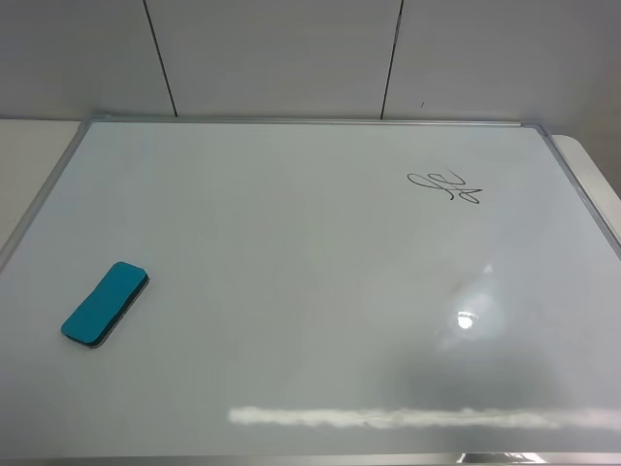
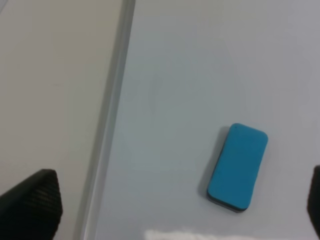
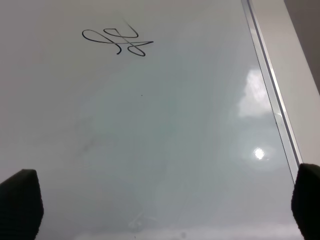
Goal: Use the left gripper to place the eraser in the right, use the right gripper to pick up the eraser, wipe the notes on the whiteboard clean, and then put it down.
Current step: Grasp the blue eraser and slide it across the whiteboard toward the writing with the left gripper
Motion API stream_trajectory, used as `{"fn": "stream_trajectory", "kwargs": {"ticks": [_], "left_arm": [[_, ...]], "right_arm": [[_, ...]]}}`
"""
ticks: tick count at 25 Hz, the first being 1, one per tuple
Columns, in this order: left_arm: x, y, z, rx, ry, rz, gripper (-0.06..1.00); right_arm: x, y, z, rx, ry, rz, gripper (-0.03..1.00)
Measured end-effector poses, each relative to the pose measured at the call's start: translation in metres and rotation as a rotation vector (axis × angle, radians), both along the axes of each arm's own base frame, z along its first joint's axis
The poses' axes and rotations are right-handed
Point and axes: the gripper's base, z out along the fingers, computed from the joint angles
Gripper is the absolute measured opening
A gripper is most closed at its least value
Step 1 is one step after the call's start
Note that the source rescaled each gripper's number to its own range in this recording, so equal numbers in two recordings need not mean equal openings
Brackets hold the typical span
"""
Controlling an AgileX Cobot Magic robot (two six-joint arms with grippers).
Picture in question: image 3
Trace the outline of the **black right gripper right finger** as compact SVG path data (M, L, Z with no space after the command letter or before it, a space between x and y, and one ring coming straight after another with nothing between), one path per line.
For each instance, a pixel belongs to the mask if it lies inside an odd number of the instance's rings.
M320 167L299 165L291 199L291 211L305 240L320 238Z

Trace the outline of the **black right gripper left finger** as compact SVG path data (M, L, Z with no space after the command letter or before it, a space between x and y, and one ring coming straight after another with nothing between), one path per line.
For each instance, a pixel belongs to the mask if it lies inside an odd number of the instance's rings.
M22 169L0 184L0 238L34 240L44 216L37 171Z

